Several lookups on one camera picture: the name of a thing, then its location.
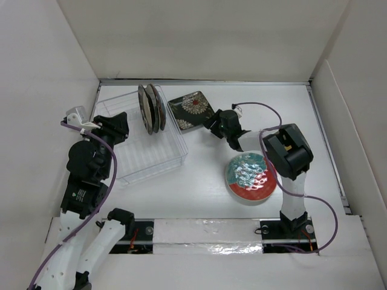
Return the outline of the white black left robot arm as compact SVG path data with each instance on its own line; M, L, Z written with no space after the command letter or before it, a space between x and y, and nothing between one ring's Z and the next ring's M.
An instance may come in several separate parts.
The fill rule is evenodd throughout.
M91 289L112 248L135 231L130 211L115 208L105 221L95 219L113 187L104 181L116 180L114 146L129 137L127 114L88 120L80 106L68 111L60 124L83 138L68 152L70 175L60 205L57 245L36 270L29 289Z

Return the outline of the blue round plate brown rim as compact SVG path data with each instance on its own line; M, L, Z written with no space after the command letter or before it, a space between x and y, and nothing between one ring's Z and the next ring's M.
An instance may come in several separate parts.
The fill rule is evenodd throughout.
M155 98L157 100L157 106L158 106L158 111L159 111L159 124L160 124L160 130L164 130L166 127L166 109L165 105L163 103L163 100L157 91L156 87L151 84L151 88L154 92Z

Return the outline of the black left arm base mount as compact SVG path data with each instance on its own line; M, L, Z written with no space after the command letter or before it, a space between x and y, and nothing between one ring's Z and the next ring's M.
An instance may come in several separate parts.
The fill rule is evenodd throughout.
M137 219L134 229L126 233L109 252L110 254L152 254L153 253L153 219Z

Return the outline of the cream round plate tree design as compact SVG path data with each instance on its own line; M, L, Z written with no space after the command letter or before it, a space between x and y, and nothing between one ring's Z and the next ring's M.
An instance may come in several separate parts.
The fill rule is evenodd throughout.
M153 90L152 84L148 84L146 86L146 92L149 94L151 98L151 111L153 112L154 120L152 121L153 132L158 133L160 130L160 111L158 108L158 101Z

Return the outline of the red teal round plate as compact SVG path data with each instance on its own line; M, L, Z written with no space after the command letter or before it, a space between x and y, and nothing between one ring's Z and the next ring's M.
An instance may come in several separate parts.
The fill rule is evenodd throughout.
M251 205L264 202L277 186L266 159L258 152L233 157L226 165L224 177L231 194Z

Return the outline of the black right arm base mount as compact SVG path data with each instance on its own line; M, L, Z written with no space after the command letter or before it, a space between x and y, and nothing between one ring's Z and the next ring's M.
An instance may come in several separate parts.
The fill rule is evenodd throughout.
M312 220L294 232L285 231L279 219L259 221L255 234L261 236L263 253L309 253L318 249Z

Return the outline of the round plate black checkered rim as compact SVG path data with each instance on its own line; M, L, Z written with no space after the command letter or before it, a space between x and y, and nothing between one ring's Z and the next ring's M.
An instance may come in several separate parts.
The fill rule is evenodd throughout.
M151 111L151 98L146 92L143 85L138 85L138 102L140 105L141 116L144 126L149 135L153 134L152 121L154 120L153 112Z

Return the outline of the aluminium frame rail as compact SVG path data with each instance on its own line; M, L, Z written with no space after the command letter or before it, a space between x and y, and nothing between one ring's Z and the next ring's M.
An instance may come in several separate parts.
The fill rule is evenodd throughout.
M100 86L137 86L153 83L160 86L205 86L205 85L259 85L259 86L309 86L310 82L252 82L225 80L195 80L195 79L100 79Z

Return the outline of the clear plastic dish rack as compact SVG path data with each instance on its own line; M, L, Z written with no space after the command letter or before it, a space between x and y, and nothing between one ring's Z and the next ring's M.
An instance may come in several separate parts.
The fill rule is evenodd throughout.
M180 128L167 105L160 86L155 87L166 109L164 130L149 135L143 124L136 90L115 97L102 99L95 104L95 115L113 117L127 113L128 139L114 146L117 155L117 179L132 184L181 166L188 149Z

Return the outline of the black square floral plate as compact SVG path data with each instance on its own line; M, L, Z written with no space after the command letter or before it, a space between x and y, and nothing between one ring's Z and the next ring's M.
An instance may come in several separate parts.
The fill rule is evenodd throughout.
M200 126L215 114L201 91L186 94L167 103L181 131Z

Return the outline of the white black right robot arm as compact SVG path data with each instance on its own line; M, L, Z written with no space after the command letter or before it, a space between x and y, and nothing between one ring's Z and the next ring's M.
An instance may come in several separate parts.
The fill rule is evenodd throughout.
M279 230L285 237L294 237L307 223L305 208L306 173L313 160L312 151L299 127L282 124L272 134L264 131L244 130L239 115L233 110L218 110L203 123L218 138L226 139L238 152L259 151L281 177L282 207L279 212Z

